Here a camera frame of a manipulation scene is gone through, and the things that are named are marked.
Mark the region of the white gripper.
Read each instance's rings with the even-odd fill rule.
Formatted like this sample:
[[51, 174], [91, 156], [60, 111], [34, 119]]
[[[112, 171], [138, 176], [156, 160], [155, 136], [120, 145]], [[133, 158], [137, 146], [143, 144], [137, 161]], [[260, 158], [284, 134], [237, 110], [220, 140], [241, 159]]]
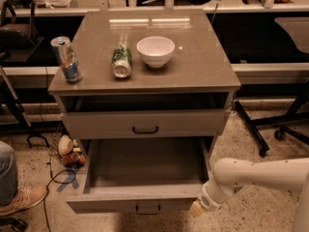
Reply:
[[190, 213], [196, 218], [207, 211], [216, 211], [222, 207], [219, 196], [211, 188], [202, 187], [198, 194], [198, 200], [195, 200], [189, 209]]

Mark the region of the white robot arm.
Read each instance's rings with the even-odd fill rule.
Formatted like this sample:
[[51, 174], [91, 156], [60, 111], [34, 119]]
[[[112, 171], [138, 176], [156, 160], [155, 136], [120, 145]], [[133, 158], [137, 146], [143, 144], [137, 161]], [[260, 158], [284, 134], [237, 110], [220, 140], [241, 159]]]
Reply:
[[292, 232], [309, 232], [309, 159], [252, 162], [224, 158], [212, 167], [190, 212], [194, 217], [219, 210], [249, 186], [286, 190], [299, 195]]

